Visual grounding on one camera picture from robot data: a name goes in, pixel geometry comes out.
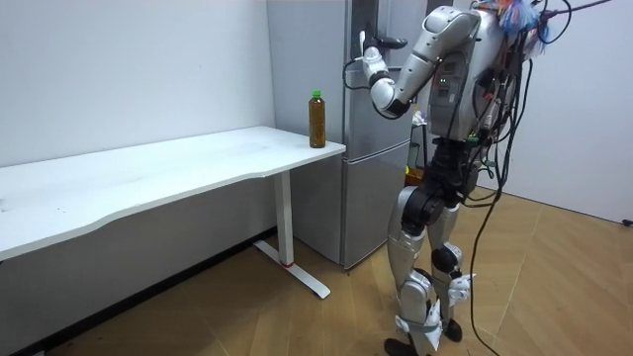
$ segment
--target white wall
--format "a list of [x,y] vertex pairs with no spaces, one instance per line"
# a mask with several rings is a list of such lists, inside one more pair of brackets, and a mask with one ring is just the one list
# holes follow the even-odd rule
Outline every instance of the white wall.
[[[266,3],[0,2],[0,166],[273,126]],[[275,225],[251,180],[0,266],[0,355]]]
[[0,166],[273,126],[266,3],[0,2]]
[[[614,222],[633,219],[631,13],[630,1],[574,13],[563,37],[535,59],[506,192]],[[566,18],[554,20],[558,34]]]

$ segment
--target white desk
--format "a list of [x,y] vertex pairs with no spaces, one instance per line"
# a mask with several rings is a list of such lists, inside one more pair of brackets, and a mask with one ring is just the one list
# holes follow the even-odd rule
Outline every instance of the white desk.
[[263,241],[255,245],[325,298],[329,289],[294,265],[289,170],[343,151],[342,144],[313,149],[306,136],[257,127],[0,168],[0,261],[274,175],[279,252]]

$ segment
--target brown liquid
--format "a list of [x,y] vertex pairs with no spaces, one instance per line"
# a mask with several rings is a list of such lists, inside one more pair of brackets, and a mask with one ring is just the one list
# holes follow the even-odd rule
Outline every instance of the brown liquid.
[[322,98],[311,98],[308,111],[310,114],[310,147],[325,147],[325,102]]

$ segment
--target humanoid robot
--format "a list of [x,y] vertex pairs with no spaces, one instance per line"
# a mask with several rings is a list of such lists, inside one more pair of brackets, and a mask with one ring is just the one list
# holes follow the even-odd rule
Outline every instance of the humanoid robot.
[[[507,34],[492,10],[443,6],[421,27],[397,82],[381,51],[404,47],[406,41],[360,33],[363,71],[376,111],[390,120],[401,117],[432,80],[429,123],[439,136],[422,184],[401,191],[389,224],[389,260],[400,307],[396,323],[410,342],[388,339],[390,355],[424,356],[437,349],[442,332],[453,341],[462,338],[453,309],[468,299],[472,276],[462,273],[462,252],[449,237],[461,203],[475,188],[483,153],[518,105],[509,98],[530,41],[527,32]],[[431,247],[430,274],[414,267],[425,238]]]

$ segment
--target silver refrigerator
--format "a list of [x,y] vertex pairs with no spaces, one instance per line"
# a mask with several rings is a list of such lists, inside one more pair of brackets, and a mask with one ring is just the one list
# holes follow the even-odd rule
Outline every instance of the silver refrigerator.
[[[317,89],[326,139],[347,146],[342,156],[291,171],[294,235],[344,268],[387,238],[405,182],[412,113],[395,121],[379,116],[367,90],[344,89],[343,64],[360,54],[358,33],[369,25],[409,40],[385,54],[397,77],[425,13],[420,0],[268,1],[277,128],[308,134],[308,101]],[[349,68],[350,85],[366,85],[360,69]]]

